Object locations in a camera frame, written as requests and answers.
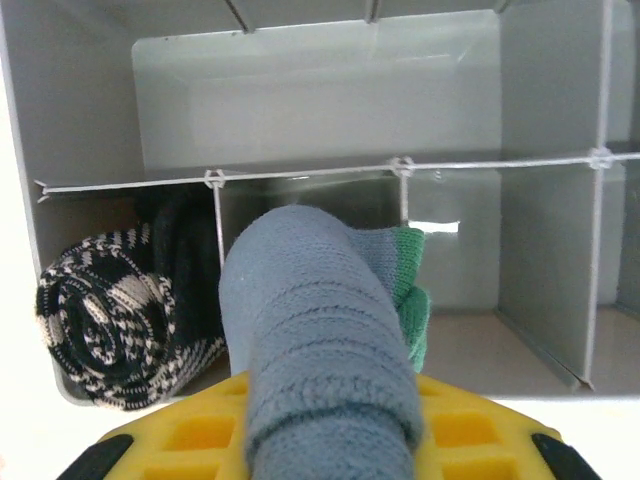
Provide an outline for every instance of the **wire connector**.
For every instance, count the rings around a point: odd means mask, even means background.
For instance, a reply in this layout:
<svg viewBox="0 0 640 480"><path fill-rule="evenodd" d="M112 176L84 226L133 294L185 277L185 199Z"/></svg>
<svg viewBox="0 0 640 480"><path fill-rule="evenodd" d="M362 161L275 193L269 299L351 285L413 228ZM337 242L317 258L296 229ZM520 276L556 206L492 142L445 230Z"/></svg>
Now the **wire connector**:
<svg viewBox="0 0 640 480"><path fill-rule="evenodd" d="M411 157L408 156L393 157L389 160L389 164L391 165L391 171L397 177L409 178L416 169L416 164L413 163Z"/></svg>
<svg viewBox="0 0 640 480"><path fill-rule="evenodd" d="M213 170L207 170L204 174L204 184L211 190L224 188L225 183L227 183L227 179L224 176L224 172L220 169L216 170L215 173Z"/></svg>
<svg viewBox="0 0 640 480"><path fill-rule="evenodd" d="M613 166L613 153L606 147L592 148L589 157L589 167L593 170L609 170Z"/></svg>

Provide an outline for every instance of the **rolled sock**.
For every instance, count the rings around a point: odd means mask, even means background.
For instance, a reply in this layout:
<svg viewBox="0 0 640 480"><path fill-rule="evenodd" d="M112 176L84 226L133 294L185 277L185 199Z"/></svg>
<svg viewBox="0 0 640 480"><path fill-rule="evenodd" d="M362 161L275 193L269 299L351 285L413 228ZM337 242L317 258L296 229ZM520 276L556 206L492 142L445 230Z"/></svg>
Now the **rolled sock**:
<svg viewBox="0 0 640 480"><path fill-rule="evenodd" d="M229 253L220 303L225 328L249 338L254 480L413 478L415 377L392 298L358 250L334 217L295 206Z"/></svg>
<svg viewBox="0 0 640 480"><path fill-rule="evenodd" d="M414 283L422 262L424 233L409 227L355 230L312 207L285 208L314 212L313 215L323 217L322 225L327 229L327 235L349 239L352 247L390 295L399 315L405 342L409 347L409 359L414 370L421 371L427 349L429 297L424 290L414 286ZM223 317L223 323L229 347L231 374L236 375L249 369L250 338L246 334L244 324L238 322L238 319Z"/></svg>

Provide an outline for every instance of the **compartment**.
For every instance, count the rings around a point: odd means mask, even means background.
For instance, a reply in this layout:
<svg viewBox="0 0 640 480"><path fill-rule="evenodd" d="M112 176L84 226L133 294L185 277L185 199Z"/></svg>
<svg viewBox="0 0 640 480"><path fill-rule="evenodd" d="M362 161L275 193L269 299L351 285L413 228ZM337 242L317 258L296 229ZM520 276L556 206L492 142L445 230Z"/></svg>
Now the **compartment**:
<svg viewBox="0 0 640 480"><path fill-rule="evenodd" d="M586 165L414 173L408 220L428 233L419 282L434 310L424 373L489 395L590 377L596 180Z"/></svg>
<svg viewBox="0 0 640 480"><path fill-rule="evenodd" d="M602 173L599 309L592 383L601 395L640 393L640 163Z"/></svg>
<svg viewBox="0 0 640 480"><path fill-rule="evenodd" d="M575 383L567 369L588 376L593 171L501 166L586 164L604 144L611 5L3 1L0 53L35 268L87 235L130 225L132 189L156 185L214 180L221 259L244 227L284 203L369 228L413 212L412 221L451 229L432 232L421 277L439 312L428 373L485 393L566 392L520 338L565 380ZM633 73L613 86L632 89ZM612 109L631 98L615 88ZM388 167L396 155L443 166L452 203L421 202L440 184L416 172L407 210L406 184ZM550 230L530 235L530 215ZM547 277L575 302L545 287Z"/></svg>

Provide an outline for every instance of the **white surface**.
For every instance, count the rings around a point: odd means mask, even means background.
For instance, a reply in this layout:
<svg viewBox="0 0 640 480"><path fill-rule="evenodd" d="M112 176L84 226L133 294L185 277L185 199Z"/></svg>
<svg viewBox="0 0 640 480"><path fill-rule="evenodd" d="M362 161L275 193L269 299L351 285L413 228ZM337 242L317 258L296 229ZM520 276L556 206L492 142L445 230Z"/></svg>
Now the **white surface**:
<svg viewBox="0 0 640 480"><path fill-rule="evenodd" d="M0 95L0 155L0 479L55 478L90 443L142 414L76 407L56 390L33 320L35 278L4 95ZM432 333L433 345L438 342L437 330ZM638 401L504 403L562 431L605 480L637 478Z"/></svg>

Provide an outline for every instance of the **knit fabric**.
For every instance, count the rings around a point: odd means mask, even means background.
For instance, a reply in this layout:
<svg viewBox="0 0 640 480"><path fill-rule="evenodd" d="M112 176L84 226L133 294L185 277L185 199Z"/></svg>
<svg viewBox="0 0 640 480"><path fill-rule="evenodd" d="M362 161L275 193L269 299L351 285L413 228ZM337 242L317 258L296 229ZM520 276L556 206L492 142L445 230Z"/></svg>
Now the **knit fabric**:
<svg viewBox="0 0 640 480"><path fill-rule="evenodd" d="M341 222L302 206L258 219L229 253L220 306L225 331L249 338L254 480L413 478L423 423L407 347Z"/></svg>
<svg viewBox="0 0 640 480"><path fill-rule="evenodd" d="M49 351L98 405L147 407L225 350L207 278L218 278L206 245L217 243L203 219L215 224L192 200L170 198L153 226L83 240L40 278L36 313Z"/></svg>
<svg viewBox="0 0 640 480"><path fill-rule="evenodd" d="M414 283L422 264L424 233L409 227L358 231L345 226L345 229L391 295L409 347L409 360L413 369L421 372L427 352L430 301L427 293Z"/></svg>
<svg viewBox="0 0 640 480"><path fill-rule="evenodd" d="M414 283L422 262L424 233L408 227L355 230L337 219L332 222L332 228L332 232L349 238L352 247L388 292L400 317L409 359L416 372L422 371L427 349L429 298ZM231 374L236 375L249 369L251 336L247 335L244 322L229 318L226 321L223 318L223 322Z"/></svg>

